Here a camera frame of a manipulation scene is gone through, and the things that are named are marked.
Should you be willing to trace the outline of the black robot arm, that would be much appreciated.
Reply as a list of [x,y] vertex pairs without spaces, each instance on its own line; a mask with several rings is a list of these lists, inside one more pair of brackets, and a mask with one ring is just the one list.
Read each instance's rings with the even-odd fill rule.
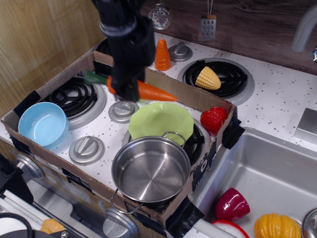
[[95,0],[100,29],[107,37],[114,60],[111,86],[124,101],[140,99],[138,80],[155,59],[153,22],[140,13],[142,0]]

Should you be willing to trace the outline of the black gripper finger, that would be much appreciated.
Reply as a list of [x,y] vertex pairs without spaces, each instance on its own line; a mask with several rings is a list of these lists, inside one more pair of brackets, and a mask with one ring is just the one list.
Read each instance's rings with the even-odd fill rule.
[[139,98],[140,97],[137,83],[128,83],[125,87],[125,100],[137,102]]
[[124,91],[115,92],[115,98],[120,101],[125,100],[125,92]]

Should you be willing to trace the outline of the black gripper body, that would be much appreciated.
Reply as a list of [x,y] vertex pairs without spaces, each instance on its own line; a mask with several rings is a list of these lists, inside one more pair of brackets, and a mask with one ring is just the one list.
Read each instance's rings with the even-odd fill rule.
[[108,37],[114,60],[111,86],[116,93],[136,93],[136,81],[145,80],[145,67],[155,58],[154,27],[147,17],[137,19],[136,28],[125,36]]

